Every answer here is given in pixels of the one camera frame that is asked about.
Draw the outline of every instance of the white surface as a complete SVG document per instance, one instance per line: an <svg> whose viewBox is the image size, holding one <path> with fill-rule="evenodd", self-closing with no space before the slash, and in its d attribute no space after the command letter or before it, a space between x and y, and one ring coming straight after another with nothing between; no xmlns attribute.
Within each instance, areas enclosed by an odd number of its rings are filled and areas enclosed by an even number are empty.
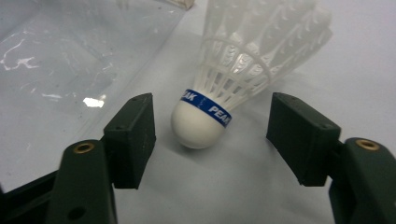
<svg viewBox="0 0 396 224"><path fill-rule="evenodd" d="M184 9L188 10L194 5L194 0L168 0L173 4L176 4L179 7L183 7Z"/></svg>
<svg viewBox="0 0 396 224"><path fill-rule="evenodd" d="M217 144L188 150L172 135L170 115L197 72L205 4L195 1L151 66L120 95L122 103L89 134L99 138L127 99L153 93L157 144L139 190L116 190L119 223L333 223L328 187L300 187L265 139L271 94L306 101L343 128L342 141L366 137L395 155L396 2L321 1L332 12L330 42L233 111ZM50 172L48 160L32 166Z"/></svg>

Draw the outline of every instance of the badminton shuttlecock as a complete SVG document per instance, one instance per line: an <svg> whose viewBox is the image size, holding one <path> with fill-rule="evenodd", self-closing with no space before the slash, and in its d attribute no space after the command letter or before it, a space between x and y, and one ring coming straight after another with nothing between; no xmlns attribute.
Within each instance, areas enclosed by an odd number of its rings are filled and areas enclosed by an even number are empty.
<svg viewBox="0 0 396 224"><path fill-rule="evenodd" d="M209 0L201 71L172 114L177 140L212 146L231 110L328 42L330 21L316 0Z"/></svg>

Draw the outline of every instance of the plastic sheet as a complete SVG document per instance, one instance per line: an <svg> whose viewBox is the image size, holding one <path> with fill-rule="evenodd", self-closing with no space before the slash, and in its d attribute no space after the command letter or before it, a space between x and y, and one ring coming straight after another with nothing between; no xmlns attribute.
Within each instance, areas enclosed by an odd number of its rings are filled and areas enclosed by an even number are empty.
<svg viewBox="0 0 396 224"><path fill-rule="evenodd" d="M3 189L55 170L183 13L155 0L0 0ZM46 166L36 165L46 158Z"/></svg>

